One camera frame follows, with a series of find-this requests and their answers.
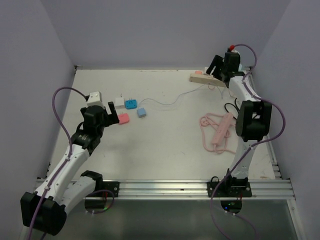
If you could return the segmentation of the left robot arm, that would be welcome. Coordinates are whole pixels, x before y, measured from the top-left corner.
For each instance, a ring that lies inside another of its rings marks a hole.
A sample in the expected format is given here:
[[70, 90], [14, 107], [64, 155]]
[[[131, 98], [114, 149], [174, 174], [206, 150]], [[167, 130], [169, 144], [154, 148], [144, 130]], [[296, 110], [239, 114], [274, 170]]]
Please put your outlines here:
[[69, 137], [69, 146], [62, 159], [34, 192], [25, 192], [21, 197], [22, 222], [29, 228], [27, 239], [31, 239], [33, 230], [57, 235], [68, 214], [85, 197], [102, 195], [115, 198], [111, 190], [104, 188], [100, 173], [86, 170], [72, 183], [77, 171], [100, 144], [104, 129], [119, 123], [112, 101], [108, 107], [110, 113], [101, 103], [81, 108], [83, 122]]

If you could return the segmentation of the light blue usb charger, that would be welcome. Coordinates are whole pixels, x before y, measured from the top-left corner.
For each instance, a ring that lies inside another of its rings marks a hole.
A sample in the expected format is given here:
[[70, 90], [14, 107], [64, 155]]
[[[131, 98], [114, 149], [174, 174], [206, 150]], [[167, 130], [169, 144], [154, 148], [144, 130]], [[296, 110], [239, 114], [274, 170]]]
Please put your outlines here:
[[144, 118], [147, 115], [147, 112], [143, 107], [138, 108], [136, 112], [139, 118]]

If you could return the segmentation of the blue adapter plug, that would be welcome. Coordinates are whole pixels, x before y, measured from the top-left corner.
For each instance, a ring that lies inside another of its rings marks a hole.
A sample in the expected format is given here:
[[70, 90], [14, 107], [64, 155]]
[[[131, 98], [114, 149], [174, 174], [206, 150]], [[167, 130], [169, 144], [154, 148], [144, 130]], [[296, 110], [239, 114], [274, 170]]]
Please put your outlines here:
[[132, 110], [138, 107], [138, 103], [136, 99], [129, 99], [124, 102], [124, 106], [127, 110]]

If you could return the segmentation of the white charger plug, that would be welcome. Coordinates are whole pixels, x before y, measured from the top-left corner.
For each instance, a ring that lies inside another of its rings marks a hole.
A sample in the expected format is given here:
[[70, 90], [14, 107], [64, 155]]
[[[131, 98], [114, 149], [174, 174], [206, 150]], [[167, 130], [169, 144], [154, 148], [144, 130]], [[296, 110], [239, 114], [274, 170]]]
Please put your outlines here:
[[125, 99], [122, 95], [115, 98], [114, 106], [116, 109], [124, 109], [125, 108]]

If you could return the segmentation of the pink power strip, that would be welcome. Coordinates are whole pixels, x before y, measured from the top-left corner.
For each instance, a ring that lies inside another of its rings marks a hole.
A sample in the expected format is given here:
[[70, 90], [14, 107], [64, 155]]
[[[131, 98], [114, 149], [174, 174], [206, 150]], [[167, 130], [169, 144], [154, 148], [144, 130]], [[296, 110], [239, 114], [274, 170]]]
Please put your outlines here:
[[[225, 152], [236, 154], [235, 151], [228, 149], [228, 139], [231, 136], [230, 128], [235, 127], [234, 115], [230, 112], [224, 115], [219, 115], [215, 113], [206, 113], [199, 120], [199, 127], [202, 137], [203, 148], [207, 152], [215, 154], [223, 154]], [[214, 129], [213, 137], [210, 141], [210, 146], [207, 146], [206, 134], [204, 128], [212, 127]]]

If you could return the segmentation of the pink adapter plug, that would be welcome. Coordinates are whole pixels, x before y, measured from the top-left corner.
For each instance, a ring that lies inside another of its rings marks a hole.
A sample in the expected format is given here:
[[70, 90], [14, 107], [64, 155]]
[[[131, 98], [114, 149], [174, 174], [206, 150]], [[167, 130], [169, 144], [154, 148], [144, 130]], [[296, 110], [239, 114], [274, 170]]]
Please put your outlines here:
[[122, 113], [118, 115], [119, 125], [124, 125], [130, 122], [130, 117], [127, 113]]

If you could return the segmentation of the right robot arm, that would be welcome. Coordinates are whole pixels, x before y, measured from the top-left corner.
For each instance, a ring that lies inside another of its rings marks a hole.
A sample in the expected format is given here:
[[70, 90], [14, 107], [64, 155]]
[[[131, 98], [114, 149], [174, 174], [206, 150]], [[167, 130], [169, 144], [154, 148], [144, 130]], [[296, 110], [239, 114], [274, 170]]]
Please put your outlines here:
[[222, 185], [223, 192], [231, 197], [248, 182], [256, 145], [268, 135], [272, 113], [272, 105], [260, 99], [250, 85], [248, 74], [240, 70], [240, 64], [240, 54], [229, 47], [224, 57], [215, 55], [206, 70], [206, 74], [220, 80], [241, 103], [235, 123], [238, 146]]

